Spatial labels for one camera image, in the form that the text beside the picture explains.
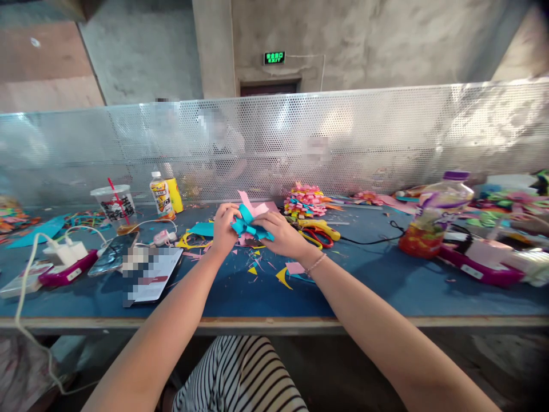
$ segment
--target table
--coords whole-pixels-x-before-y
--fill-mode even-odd
[[[198,221],[207,221],[216,208],[217,205],[209,204],[203,209],[186,209],[180,213],[176,220],[178,234]],[[47,220],[78,210],[86,208],[54,208],[36,213]],[[142,220],[156,216],[153,207],[138,207],[138,210],[144,213]],[[389,212],[390,216],[385,216],[384,212]],[[411,217],[392,209],[352,208],[345,212],[329,211],[326,219],[349,222],[350,225],[337,226],[341,234],[366,242],[379,240],[381,236],[397,236],[399,231],[392,228],[389,221],[395,220],[406,227]],[[159,230],[171,227],[169,223],[145,224],[141,227],[140,241],[152,241]],[[113,237],[114,231],[105,232],[105,236],[107,239]],[[71,238],[84,241],[88,248],[98,248],[101,244],[95,233],[77,231]],[[39,252],[44,248],[45,244],[40,245]],[[289,278],[288,284],[293,288],[290,290],[275,278],[288,259],[260,249],[261,267],[257,267],[256,279],[247,271],[253,262],[250,249],[237,249],[236,255],[229,254],[216,277],[197,334],[343,331],[315,284]],[[0,246],[0,288],[21,273],[29,254],[30,247],[6,249],[5,245]],[[504,290],[485,285],[436,259],[427,261],[408,256],[397,248],[396,241],[377,245],[339,241],[327,254],[418,327],[506,330],[549,326],[549,288],[517,284]],[[191,259],[184,258],[174,281],[181,279],[195,264]],[[22,323],[36,334],[134,331],[156,305],[123,308],[122,286],[122,277],[115,272],[96,278],[81,275],[72,285],[54,290],[42,288],[36,294],[27,295]],[[14,331],[16,306],[16,298],[0,299],[0,333]]]

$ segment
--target table edge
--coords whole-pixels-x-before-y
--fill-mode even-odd
[[[419,328],[547,328],[549,316],[411,316],[407,318]],[[136,330],[146,318],[23,318],[29,330],[40,331],[111,331]],[[202,318],[197,334],[227,334],[239,331],[309,331],[342,330],[336,318]],[[13,318],[0,317],[0,331],[15,330]]]

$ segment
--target bracelet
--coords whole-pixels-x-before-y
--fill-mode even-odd
[[[310,269],[305,269],[306,275],[309,276],[309,277],[311,277],[311,275],[310,275],[311,271],[312,271],[314,268],[316,268],[316,267],[319,265],[319,263],[322,262],[322,260],[323,260],[325,257],[326,257],[326,254],[323,253],[322,256],[319,257],[319,259],[314,263],[313,266],[311,266]]]

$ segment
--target straw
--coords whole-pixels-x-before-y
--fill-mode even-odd
[[[122,207],[122,202],[120,201],[120,198],[118,197],[118,193],[116,192],[116,189],[114,188],[113,181],[110,179],[110,177],[107,177],[107,179],[109,179],[109,184],[113,188],[114,195],[116,196],[116,202],[118,202],[120,207]],[[122,213],[124,214],[124,217],[126,218],[126,223],[128,224],[128,226],[130,226],[130,220],[126,216],[126,211],[124,210],[124,208],[122,208]]]

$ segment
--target plastic bottle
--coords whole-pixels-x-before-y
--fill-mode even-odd
[[[168,182],[162,178],[160,172],[152,172],[151,175],[153,176],[153,180],[150,182],[150,191],[153,192],[153,197],[156,202],[158,218],[174,220],[176,214],[173,211],[172,202],[170,201]]]
[[[409,255],[430,259],[440,249],[444,234],[473,198],[473,190],[463,184],[469,172],[447,171],[443,181],[427,186],[419,198],[419,212],[399,247]]]

